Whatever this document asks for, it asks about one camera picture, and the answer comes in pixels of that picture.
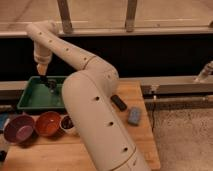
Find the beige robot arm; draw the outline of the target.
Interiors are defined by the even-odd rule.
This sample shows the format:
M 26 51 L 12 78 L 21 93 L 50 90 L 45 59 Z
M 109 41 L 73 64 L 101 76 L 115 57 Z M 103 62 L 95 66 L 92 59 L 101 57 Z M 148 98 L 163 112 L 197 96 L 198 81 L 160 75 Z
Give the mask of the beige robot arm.
M 97 171 L 151 171 L 111 105 L 118 87 L 116 68 L 101 57 L 58 37 L 53 21 L 26 27 L 34 41 L 34 60 L 44 75 L 53 55 L 76 69 L 62 85 L 65 109 Z

